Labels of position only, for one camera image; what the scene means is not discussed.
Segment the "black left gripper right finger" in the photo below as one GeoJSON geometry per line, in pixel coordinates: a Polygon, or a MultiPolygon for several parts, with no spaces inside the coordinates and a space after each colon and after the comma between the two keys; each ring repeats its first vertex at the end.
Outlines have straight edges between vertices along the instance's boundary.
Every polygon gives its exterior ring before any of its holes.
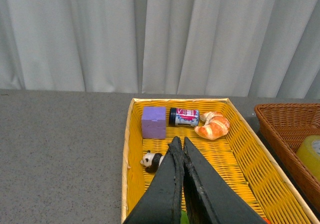
{"type": "Polygon", "coordinates": [[[185,137],[183,191],[191,224],[265,224],[185,137]]]}

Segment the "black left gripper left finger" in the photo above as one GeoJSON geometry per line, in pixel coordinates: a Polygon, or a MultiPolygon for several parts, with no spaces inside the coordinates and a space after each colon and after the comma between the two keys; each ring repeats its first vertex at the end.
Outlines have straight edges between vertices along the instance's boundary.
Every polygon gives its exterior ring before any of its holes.
{"type": "Polygon", "coordinates": [[[184,174],[182,143],[175,136],[148,189],[123,223],[179,224],[184,174]]]}

